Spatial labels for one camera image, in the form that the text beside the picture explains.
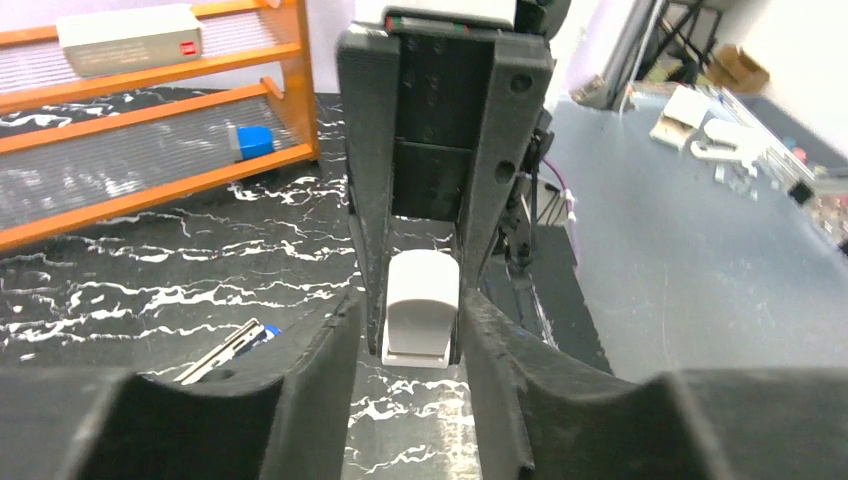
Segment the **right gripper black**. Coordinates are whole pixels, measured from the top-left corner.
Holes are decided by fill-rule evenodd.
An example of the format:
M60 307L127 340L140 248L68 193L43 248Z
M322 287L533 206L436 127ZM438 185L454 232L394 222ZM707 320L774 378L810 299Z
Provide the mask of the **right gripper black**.
M350 229L366 289L369 352L381 349L391 213L457 222L461 285L477 286L516 181L552 137L544 105L566 1L516 1L514 28L389 14L336 44Z

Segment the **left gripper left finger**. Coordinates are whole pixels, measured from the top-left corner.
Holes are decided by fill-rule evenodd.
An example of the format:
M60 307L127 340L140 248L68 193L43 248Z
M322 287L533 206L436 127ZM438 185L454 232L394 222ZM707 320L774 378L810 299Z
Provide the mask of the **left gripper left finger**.
M5 368L5 479L338 479L360 341L348 291L203 382Z

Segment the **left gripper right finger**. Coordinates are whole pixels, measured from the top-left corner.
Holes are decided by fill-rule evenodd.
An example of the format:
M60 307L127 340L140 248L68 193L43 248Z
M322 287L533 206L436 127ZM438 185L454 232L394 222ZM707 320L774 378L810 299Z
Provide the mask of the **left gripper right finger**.
M460 330L486 479L843 479L843 369L719 369L634 384L527 333L475 290Z

